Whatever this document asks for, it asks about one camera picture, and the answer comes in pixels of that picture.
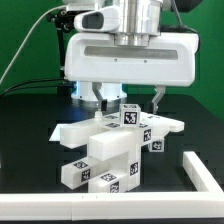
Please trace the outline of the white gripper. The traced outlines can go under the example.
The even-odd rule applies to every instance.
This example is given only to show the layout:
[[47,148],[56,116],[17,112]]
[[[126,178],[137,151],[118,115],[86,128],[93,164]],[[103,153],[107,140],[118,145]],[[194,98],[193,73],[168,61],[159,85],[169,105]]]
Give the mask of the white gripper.
[[107,109],[100,89],[103,83],[160,85],[151,101],[157,113],[165,86],[189,86],[195,80],[195,54],[199,38],[189,33],[163,33],[147,47],[117,46],[114,36],[79,33],[68,43],[65,76],[70,81],[93,82],[98,109]]

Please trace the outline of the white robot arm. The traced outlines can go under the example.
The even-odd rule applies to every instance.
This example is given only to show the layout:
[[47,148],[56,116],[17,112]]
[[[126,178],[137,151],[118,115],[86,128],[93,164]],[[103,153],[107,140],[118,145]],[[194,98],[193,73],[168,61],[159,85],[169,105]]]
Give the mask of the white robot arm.
[[77,33],[65,58],[65,77],[92,84],[103,99],[107,83],[153,85],[154,102],[168,86],[189,86],[195,80],[196,31],[178,24],[160,24],[161,13],[188,13],[203,0],[62,0],[73,14]]

